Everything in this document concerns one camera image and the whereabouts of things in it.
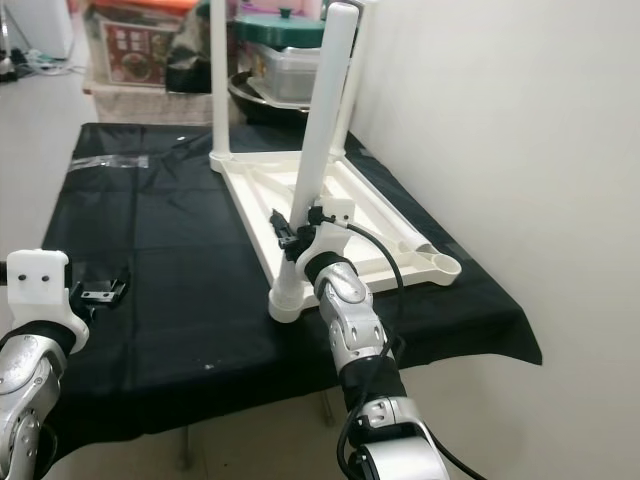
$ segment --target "green lid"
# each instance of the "green lid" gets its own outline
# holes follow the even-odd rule
[[[281,8],[280,15],[239,15],[236,18],[236,35],[239,40],[275,48],[318,48],[322,44],[324,25],[321,20],[292,17],[291,9]]]

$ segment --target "white pole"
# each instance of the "white pole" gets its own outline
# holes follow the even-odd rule
[[[336,132],[331,144],[331,156],[334,159],[344,157],[344,142],[347,140],[349,133],[349,125],[353,114],[353,106],[358,96],[358,88],[360,87],[360,79],[364,70],[364,62],[366,58],[367,44],[369,43],[369,35],[371,24],[373,22],[373,14],[375,13],[378,0],[367,0],[363,2],[362,16],[360,17],[360,28],[358,28],[358,38],[353,49],[351,57],[351,66],[349,67],[349,75],[344,85],[344,93],[342,94],[342,104],[340,105],[340,113],[338,113],[338,121],[336,123]]]
[[[223,160],[231,160],[229,147],[229,100],[227,94],[227,0],[210,0],[211,102],[213,150],[211,168],[220,172]]]
[[[307,211],[322,191],[357,23],[358,9],[353,5],[334,3],[329,7],[291,206],[293,229],[307,223]],[[280,274],[269,292],[269,313],[275,320],[293,322],[300,316],[302,285],[293,262],[283,255]]]

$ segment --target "table leg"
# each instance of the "table leg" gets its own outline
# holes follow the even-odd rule
[[[191,468],[191,441],[189,439],[189,426],[179,430],[180,444],[178,446],[178,470],[186,472]]]
[[[324,418],[324,424],[327,427],[333,427],[336,424],[336,419],[333,416],[333,410],[331,409],[331,403],[329,402],[329,395],[326,390],[320,392],[320,402],[322,403],[322,416]]]

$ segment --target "black cloth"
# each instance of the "black cloth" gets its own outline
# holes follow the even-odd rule
[[[301,141],[301,131],[231,131],[236,152],[295,150]],[[47,420],[58,436],[56,458],[337,384],[317,309],[288,325],[269,318],[269,285],[222,176],[209,168],[210,150],[206,128],[83,126],[75,159],[145,154],[149,162],[70,172],[44,240],[44,248],[69,254],[75,281],[112,278],[125,265],[132,273],[123,304],[98,315],[86,348],[70,358]],[[449,287],[407,289],[400,366],[486,353],[541,364],[518,304],[353,137],[347,151],[438,250],[462,264]],[[393,292],[378,294],[374,307],[391,319],[395,302]]]

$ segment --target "robotic arm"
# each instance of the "robotic arm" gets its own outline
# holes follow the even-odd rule
[[[318,208],[310,210],[312,224],[335,222]],[[352,480],[449,480],[415,402],[407,397],[391,352],[393,338],[388,338],[373,310],[371,291],[354,266],[333,251],[320,251],[312,258],[303,255],[313,250],[314,225],[294,233],[275,211],[271,223],[287,258],[304,262],[304,274],[329,328],[333,360],[350,412],[338,442],[343,473]],[[355,448],[348,463],[344,459],[347,438]]]
[[[0,341],[0,480],[31,480],[40,431],[60,397],[70,354],[89,338],[96,308],[118,304],[127,275],[107,291],[70,290],[71,265],[62,252],[20,250],[0,262],[14,322]]]

